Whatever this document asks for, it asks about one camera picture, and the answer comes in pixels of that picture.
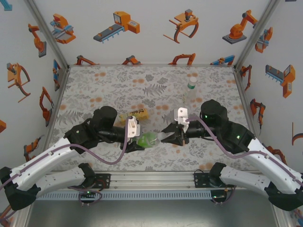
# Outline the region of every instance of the white wall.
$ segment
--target white wall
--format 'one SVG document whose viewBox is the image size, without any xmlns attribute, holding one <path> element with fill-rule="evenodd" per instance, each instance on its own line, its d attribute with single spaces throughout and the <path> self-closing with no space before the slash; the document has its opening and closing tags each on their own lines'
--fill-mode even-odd
<svg viewBox="0 0 303 227">
<path fill-rule="evenodd" d="M 44 86 L 54 104 L 58 99 L 59 90 L 54 91 L 53 60 L 56 58 L 47 44 L 46 56 L 39 58 L 34 45 L 34 36 L 28 30 L 28 23 L 36 26 L 22 0 L 10 0 L 12 11 L 4 11 L 0 5 L 0 120 L 7 124 L 7 128 L 0 133 L 0 168 L 16 167 L 25 163 L 23 146 L 34 142 L 42 134 L 47 134 L 45 120 L 39 107 L 39 97 Z M 45 41 L 41 32 L 37 32 L 40 39 Z M 30 82 L 23 86 L 31 95 L 18 103 L 23 94 L 16 86 L 8 88 L 12 82 L 7 81 L 7 63 L 22 65 L 29 74 Z M 21 74 L 22 82 L 26 81 Z M 51 108 L 48 100 L 44 100 L 46 108 Z M 45 137 L 40 140 L 39 147 L 32 155 L 42 151 Z M 0 212 L 8 205 L 4 197 L 4 190 L 0 192 Z"/>
<path fill-rule="evenodd" d="M 76 39 L 68 44 L 59 44 L 69 64 L 76 63 L 76 57 L 84 57 L 96 63 L 121 64 L 126 57 L 134 55 L 141 63 L 170 63 L 176 55 L 196 53 L 194 63 L 209 64 L 221 57 L 240 55 L 248 39 L 229 44 L 222 36 L 229 34 L 233 25 L 240 23 L 242 14 L 252 10 L 260 19 L 268 0 L 39 0 L 36 4 L 47 23 L 53 14 L 64 16 L 74 27 Z M 173 37 L 176 26 L 169 22 L 185 10 L 191 9 L 199 18 L 199 29 L 190 39 L 179 34 L 180 44 L 166 38 Z M 125 11 L 131 19 L 140 24 L 141 32 L 130 31 L 115 35 L 109 41 L 100 43 L 93 37 L 114 24 L 113 13 Z M 249 38 L 253 32 L 248 23 L 244 34 Z"/>
<path fill-rule="evenodd" d="M 273 27 L 273 35 L 269 46 L 263 53 L 252 50 L 244 66 L 252 65 L 251 86 L 246 92 L 249 100 L 255 98 L 262 102 L 264 124 L 261 140 L 267 146 L 280 149 L 286 156 L 288 165 L 296 171 L 303 171 L 303 139 L 297 139 L 292 146 L 292 122 L 294 134 L 303 132 L 303 1 L 281 1 L 266 28 Z M 290 96 L 283 98 L 282 87 L 265 75 L 265 66 L 284 71 L 290 64 L 293 65 L 296 78 L 293 82 L 293 91 Z M 247 77 L 243 79 L 246 86 Z M 255 124 L 258 128 L 257 115 Z"/>
</svg>

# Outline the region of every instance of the table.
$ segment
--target table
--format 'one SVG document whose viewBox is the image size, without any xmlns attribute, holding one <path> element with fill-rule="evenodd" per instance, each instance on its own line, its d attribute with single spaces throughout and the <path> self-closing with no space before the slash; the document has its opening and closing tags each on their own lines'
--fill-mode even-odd
<svg viewBox="0 0 303 227">
<path fill-rule="evenodd" d="M 247 127 L 230 67 L 74 66 L 71 67 L 50 145 L 104 105 L 112 106 L 118 114 L 147 108 L 151 114 L 148 120 L 140 122 L 143 132 L 160 132 L 173 120 L 174 108 L 184 106 L 182 94 L 189 77 L 197 77 L 198 80 L 195 102 L 186 106 L 189 117 L 199 115 L 201 104 L 214 99 L 227 108 L 231 121 Z M 121 153 L 118 144 L 106 143 L 100 143 L 92 151 L 108 161 L 115 161 Z M 125 154 L 113 166 L 83 153 L 62 163 L 56 170 L 67 170 L 82 162 L 89 162 L 97 171 L 209 170 L 215 162 L 239 170 L 256 170 L 242 159 L 229 159 L 214 142 L 202 139 L 190 139 L 190 143 L 183 147 L 160 144 L 145 151 Z"/>
</svg>

